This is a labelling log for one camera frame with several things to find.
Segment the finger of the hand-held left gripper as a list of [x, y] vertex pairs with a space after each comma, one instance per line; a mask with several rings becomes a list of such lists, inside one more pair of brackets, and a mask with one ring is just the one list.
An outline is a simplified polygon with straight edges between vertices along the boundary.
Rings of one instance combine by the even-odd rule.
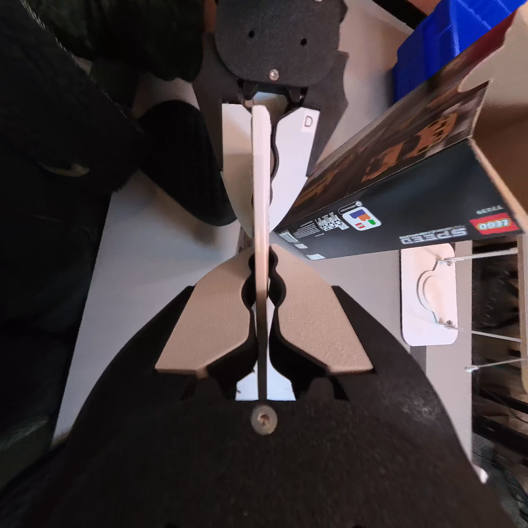
[[221, 111], [222, 180], [236, 219], [246, 234], [253, 237], [252, 117], [241, 104], [223, 103]]
[[306, 183], [320, 112], [299, 107], [283, 115], [274, 131], [270, 230], [278, 227]]

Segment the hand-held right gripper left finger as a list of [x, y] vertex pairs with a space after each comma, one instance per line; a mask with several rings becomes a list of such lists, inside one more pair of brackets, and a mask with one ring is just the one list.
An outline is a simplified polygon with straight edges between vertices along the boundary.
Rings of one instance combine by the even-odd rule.
[[252, 307], [254, 249], [245, 249], [198, 281], [155, 364], [155, 371], [214, 379], [224, 395], [258, 360]]

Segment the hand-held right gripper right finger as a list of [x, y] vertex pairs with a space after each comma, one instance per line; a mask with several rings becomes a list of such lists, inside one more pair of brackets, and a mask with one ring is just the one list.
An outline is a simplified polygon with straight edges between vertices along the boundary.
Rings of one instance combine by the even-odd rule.
[[274, 314], [269, 356], [294, 393], [314, 379], [373, 373], [373, 365], [333, 288], [281, 246], [270, 247], [269, 298]]

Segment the toy car instruction booklet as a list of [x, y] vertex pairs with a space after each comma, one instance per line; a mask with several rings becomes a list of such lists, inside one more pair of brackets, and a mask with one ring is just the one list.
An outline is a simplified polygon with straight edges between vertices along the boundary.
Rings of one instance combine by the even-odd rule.
[[271, 120], [268, 109], [252, 109], [255, 328], [258, 344], [258, 400], [267, 400], [269, 208], [271, 199]]

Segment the black toy car box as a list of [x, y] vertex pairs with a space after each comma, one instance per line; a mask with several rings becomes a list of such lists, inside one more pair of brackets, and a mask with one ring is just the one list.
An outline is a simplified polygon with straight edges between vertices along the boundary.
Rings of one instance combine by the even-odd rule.
[[527, 3], [345, 143], [275, 233], [308, 259], [527, 232]]

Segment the grey desk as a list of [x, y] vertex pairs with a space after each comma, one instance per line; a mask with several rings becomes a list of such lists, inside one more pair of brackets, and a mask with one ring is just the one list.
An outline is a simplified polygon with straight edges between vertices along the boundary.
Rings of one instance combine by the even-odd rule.
[[[435, 1], [346, 1], [340, 50], [350, 54], [350, 101], [321, 160], [388, 108], [397, 49]], [[110, 201], [95, 271], [55, 429], [66, 434], [104, 369], [185, 287], [233, 256], [239, 224], [212, 227], [183, 210], [141, 172]], [[439, 394], [468, 459], [472, 459], [472, 337], [452, 345], [411, 347], [400, 330], [400, 254], [389, 251], [305, 263], [340, 286], [410, 351]]]

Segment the white metal book stand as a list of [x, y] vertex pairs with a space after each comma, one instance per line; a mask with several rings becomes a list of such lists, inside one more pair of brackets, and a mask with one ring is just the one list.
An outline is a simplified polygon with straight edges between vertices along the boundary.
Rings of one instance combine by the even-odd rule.
[[406, 344], [411, 347], [451, 345], [459, 332], [524, 344], [520, 338], [458, 325], [456, 264], [517, 254], [515, 247], [455, 257], [448, 243], [403, 249], [400, 253], [401, 333]]

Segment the blue plastic storage bin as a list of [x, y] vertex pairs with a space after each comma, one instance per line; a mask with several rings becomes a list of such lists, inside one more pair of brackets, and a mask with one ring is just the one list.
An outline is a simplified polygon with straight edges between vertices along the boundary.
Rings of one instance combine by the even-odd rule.
[[397, 51], [393, 103], [430, 79], [524, 1], [440, 1]]

